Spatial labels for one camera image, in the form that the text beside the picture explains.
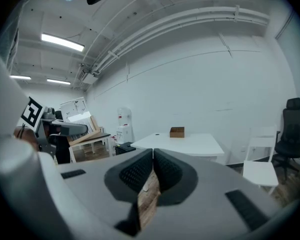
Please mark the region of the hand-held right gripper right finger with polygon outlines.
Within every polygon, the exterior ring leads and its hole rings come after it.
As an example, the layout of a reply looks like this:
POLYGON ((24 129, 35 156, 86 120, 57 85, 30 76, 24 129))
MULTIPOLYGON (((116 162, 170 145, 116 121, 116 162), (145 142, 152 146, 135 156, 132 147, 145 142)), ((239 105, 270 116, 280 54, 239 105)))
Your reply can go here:
POLYGON ((156 148, 160 196, 141 240, 267 240, 277 228, 276 202, 233 169, 156 148))

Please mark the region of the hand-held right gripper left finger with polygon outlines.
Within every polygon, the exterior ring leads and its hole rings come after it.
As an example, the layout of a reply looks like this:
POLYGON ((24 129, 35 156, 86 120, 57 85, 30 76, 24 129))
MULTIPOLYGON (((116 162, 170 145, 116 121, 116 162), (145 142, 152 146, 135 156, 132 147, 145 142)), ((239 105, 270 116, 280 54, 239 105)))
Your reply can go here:
POLYGON ((138 195, 152 171, 152 149, 55 165, 38 158, 49 196, 71 240, 137 240, 138 195))

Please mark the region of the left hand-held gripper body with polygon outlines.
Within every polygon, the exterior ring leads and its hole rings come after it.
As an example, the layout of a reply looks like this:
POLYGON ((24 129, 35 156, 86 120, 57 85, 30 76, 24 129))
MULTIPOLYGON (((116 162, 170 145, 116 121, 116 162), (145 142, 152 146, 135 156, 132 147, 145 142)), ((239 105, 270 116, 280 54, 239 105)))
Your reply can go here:
POLYGON ((52 125, 60 123, 54 108, 30 98, 20 119, 21 125, 16 128, 18 139, 29 143, 36 151, 52 153, 56 159, 63 158, 63 137, 52 125))

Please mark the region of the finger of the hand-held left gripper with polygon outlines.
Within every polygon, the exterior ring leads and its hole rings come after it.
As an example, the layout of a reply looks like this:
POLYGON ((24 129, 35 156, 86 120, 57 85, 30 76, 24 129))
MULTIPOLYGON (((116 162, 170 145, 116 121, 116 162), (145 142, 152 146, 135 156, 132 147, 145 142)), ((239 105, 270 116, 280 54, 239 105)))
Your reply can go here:
POLYGON ((83 135, 88 131, 88 127, 85 124, 53 122, 52 125, 57 128, 57 132, 61 136, 83 135))

